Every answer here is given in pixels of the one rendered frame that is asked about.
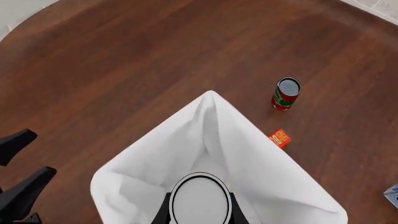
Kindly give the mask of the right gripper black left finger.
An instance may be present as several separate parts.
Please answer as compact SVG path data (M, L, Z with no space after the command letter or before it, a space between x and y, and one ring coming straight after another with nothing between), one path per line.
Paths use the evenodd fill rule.
M151 224L169 224L170 223L170 214L169 214L169 201L170 201L171 193L165 194L164 201L160 206L155 218L151 222Z

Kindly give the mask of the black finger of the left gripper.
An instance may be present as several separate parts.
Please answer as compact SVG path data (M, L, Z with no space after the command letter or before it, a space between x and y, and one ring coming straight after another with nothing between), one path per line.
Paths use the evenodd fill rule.
M0 166L7 166L12 158L37 138L29 129L0 138Z
M43 189L56 175L57 170L45 166L17 185L0 193L0 221L25 219Z

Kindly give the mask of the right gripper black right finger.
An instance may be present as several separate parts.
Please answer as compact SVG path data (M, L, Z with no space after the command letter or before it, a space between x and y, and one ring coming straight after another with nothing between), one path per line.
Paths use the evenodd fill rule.
M232 205L230 224L249 224L248 220L246 219L238 205L235 195L233 193L230 193L230 197Z

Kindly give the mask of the white basket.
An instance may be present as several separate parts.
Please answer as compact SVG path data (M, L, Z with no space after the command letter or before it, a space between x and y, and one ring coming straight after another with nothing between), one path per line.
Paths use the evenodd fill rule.
M348 224L344 208L215 91L103 165L91 195L103 224L150 224L175 184L211 173L234 194L238 224Z

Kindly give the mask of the small red printed box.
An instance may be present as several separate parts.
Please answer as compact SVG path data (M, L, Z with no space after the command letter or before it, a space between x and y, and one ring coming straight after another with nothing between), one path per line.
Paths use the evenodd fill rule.
M284 147L286 147L291 141L292 139L290 138L290 136L288 136L284 130L282 129L278 129L275 132L273 132L272 134L270 134L268 136L268 138L275 144L277 145L280 149L283 149Z

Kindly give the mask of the red tomato sauce can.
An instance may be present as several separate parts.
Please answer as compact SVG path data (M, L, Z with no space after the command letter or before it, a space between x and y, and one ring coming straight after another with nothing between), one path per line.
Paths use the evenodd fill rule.
M281 78L275 86L271 100L273 107L280 111L289 110L301 92L298 80L292 77Z

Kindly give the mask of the blue and white carton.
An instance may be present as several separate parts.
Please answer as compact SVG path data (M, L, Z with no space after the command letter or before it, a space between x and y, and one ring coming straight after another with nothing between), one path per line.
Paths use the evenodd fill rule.
M398 209L398 184L395 184L389 187L384 193L383 196L395 207Z

